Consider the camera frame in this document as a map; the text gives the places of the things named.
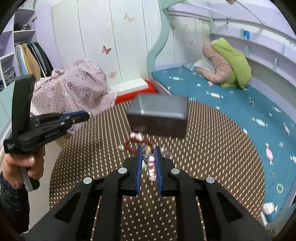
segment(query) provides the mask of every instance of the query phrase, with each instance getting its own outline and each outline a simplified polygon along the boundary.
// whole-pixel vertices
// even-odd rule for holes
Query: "bunk bed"
[[[261,158],[265,175],[264,203],[271,202],[276,207],[270,215],[261,215],[265,224],[271,222],[282,209],[291,206],[296,191],[294,32],[278,9],[269,10],[269,16],[275,16],[270,18],[264,15],[266,9],[251,4],[159,0],[159,7],[161,32],[147,57],[150,81],[161,94],[188,95],[191,100],[217,108],[244,130]],[[208,20],[210,40],[223,37],[247,58],[253,76],[250,84],[244,89],[223,88],[185,68],[186,63],[165,68],[155,66],[156,57],[169,36],[169,15]],[[244,23],[260,31],[249,31],[249,37],[245,38],[242,29],[229,27],[230,23]],[[264,31],[280,37],[275,39]]]

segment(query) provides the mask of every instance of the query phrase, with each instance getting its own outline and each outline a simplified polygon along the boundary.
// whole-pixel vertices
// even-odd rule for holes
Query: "gray box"
[[[133,132],[184,138],[188,124],[188,97],[139,94],[127,108]]]

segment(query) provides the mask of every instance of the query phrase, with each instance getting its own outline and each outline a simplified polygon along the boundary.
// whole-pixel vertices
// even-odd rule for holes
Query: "person's arm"
[[[28,192],[18,166],[30,167],[29,177],[39,179],[43,175],[44,155],[43,147],[35,156],[5,154],[3,158],[3,171],[0,174],[0,208],[18,234],[28,231],[30,212]]]

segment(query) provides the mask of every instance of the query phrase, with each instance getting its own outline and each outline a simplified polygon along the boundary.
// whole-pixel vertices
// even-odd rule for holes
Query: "red beaded bracelet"
[[[135,150],[135,149],[133,149],[133,148],[131,148],[131,147],[129,147],[128,146],[128,143],[129,142],[135,142],[135,143],[144,143],[144,144],[147,144],[147,145],[149,145],[150,147],[151,147],[151,149],[153,148],[153,145],[154,145],[154,143],[153,142],[151,142],[151,141],[148,141],[148,140],[142,140],[142,141],[139,141],[138,139],[136,139],[136,138],[130,138],[130,139],[126,139],[126,141],[125,141],[125,143],[124,143],[124,148],[127,150],[127,151],[129,151],[129,152],[131,152],[131,153],[133,153],[133,154],[136,154],[137,153],[137,150]]]

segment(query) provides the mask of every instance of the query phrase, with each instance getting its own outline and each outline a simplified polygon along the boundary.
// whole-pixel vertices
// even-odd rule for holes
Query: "pink floral blanket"
[[[103,70],[90,61],[79,60],[67,70],[54,69],[50,77],[35,83],[31,113],[84,110],[95,116],[115,104],[117,93],[108,93],[107,89]],[[73,125],[69,132],[75,132],[82,125]]]

